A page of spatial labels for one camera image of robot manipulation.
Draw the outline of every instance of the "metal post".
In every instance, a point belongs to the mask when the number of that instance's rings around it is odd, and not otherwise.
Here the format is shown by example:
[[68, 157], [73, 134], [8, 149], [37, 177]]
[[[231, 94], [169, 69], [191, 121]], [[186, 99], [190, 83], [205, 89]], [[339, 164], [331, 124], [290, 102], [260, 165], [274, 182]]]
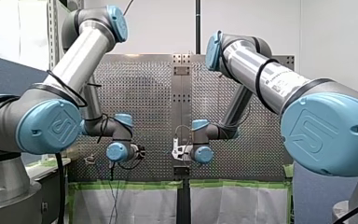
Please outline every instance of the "metal post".
[[177, 190], [176, 224], [191, 224], [190, 201], [190, 168], [186, 165], [173, 167], [176, 180], [182, 181], [182, 187]]
[[196, 54], [201, 54], [201, 0], [196, 0]]

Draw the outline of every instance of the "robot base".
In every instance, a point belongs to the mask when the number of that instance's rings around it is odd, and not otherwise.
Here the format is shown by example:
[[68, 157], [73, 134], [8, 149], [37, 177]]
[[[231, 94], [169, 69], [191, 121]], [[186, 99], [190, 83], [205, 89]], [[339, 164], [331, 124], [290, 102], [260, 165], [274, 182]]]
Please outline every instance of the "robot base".
[[0, 161], [0, 223], [42, 223], [42, 190], [31, 183], [21, 158]]

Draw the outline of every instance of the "green tape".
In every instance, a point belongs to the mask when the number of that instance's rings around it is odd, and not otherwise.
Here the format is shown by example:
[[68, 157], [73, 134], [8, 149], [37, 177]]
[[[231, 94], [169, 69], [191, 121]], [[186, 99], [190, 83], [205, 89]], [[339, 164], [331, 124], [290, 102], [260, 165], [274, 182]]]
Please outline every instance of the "green tape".
[[293, 164], [284, 165], [283, 169], [284, 169], [284, 174], [286, 175], [287, 178], [293, 178], [293, 174], [295, 170], [295, 166]]
[[130, 182], [124, 180], [98, 180], [96, 182], [69, 183], [68, 188], [72, 190], [87, 189], [179, 189], [182, 187], [180, 181], [161, 182]]
[[290, 182], [262, 182], [251, 180], [190, 180], [191, 188], [220, 188], [223, 186], [254, 188], [254, 189], [288, 189]]

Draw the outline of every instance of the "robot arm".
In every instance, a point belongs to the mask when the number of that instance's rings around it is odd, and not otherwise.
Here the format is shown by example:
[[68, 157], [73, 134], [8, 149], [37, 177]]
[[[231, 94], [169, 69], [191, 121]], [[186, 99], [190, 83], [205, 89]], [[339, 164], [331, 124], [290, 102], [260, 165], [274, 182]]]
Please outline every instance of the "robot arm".
[[[227, 46], [240, 40], [243, 46], [250, 51], [259, 52], [265, 57], [271, 57], [271, 50], [266, 42], [262, 39], [239, 36], [239, 35], [219, 35], [222, 42]], [[219, 52], [223, 52], [226, 48], [217, 48]], [[207, 62], [213, 55], [207, 55]], [[226, 77], [232, 78], [239, 82], [227, 67], [227, 61], [220, 61], [222, 66], [220, 70]], [[209, 147], [210, 140], [228, 140], [238, 136], [238, 127], [241, 118], [246, 113], [246, 107], [252, 99], [253, 93], [246, 86], [240, 85], [226, 110], [224, 116], [217, 124], [210, 123], [207, 119], [197, 119], [192, 122], [193, 145], [185, 147], [186, 153], [190, 155], [191, 160], [199, 163], [208, 163], [213, 158], [213, 152]]]
[[217, 33], [206, 64], [280, 116], [284, 145], [301, 165], [321, 175], [358, 176], [358, 91], [328, 78], [307, 79], [269, 59], [267, 47], [254, 37]]
[[[72, 145], [80, 133], [77, 101], [83, 87], [93, 81], [92, 73], [104, 54], [126, 39], [127, 25], [117, 7], [73, 12], [62, 27], [62, 46], [67, 51], [45, 81], [33, 84], [20, 99], [0, 96], [0, 154], [57, 153]], [[93, 112], [84, 113], [83, 133], [113, 136], [119, 151], [131, 148], [131, 116], [116, 115], [108, 120], [105, 132], [98, 132], [95, 122], [102, 118], [89, 122], [101, 114], [98, 95], [89, 85], [83, 93], [89, 103], [83, 102], [85, 110]]]

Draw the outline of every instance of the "metal frame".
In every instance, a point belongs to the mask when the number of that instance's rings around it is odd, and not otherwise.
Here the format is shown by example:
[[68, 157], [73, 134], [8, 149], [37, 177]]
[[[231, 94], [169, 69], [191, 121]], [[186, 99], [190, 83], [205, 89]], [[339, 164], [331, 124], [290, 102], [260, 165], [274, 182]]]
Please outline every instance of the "metal frame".
[[48, 0], [48, 67], [50, 70], [60, 60], [57, 1]]

